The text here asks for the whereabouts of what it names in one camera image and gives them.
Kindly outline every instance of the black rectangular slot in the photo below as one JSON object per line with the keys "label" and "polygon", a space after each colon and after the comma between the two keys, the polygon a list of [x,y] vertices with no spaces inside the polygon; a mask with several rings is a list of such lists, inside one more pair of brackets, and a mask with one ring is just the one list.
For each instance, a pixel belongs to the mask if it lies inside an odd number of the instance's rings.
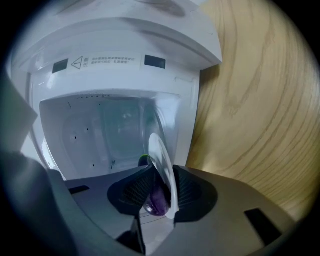
{"label": "black rectangular slot", "polygon": [[86,191],[86,190],[89,190],[90,188],[88,186],[76,186],[76,187],[73,187],[73,188],[69,188],[69,192],[71,195],[73,194],[76,194],[76,193],[80,193],[80,192],[83,192],[83,191]]}
{"label": "black rectangular slot", "polygon": [[244,214],[251,222],[265,246],[268,246],[282,235],[260,209],[247,210]]}
{"label": "black rectangular slot", "polygon": [[158,58],[158,57],[146,55],[144,58],[144,65],[165,69],[166,60],[164,58]]}
{"label": "black rectangular slot", "polygon": [[68,58],[53,64],[52,74],[62,70],[66,70],[68,66]]}

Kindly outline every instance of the wood grain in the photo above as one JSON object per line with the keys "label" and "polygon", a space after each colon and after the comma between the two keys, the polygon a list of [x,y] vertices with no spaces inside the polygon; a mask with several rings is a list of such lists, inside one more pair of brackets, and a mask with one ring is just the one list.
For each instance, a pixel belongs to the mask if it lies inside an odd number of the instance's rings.
{"label": "wood grain", "polygon": [[209,0],[223,63],[201,73],[187,166],[245,182],[295,220],[319,185],[320,79],[294,24],[263,0]]}

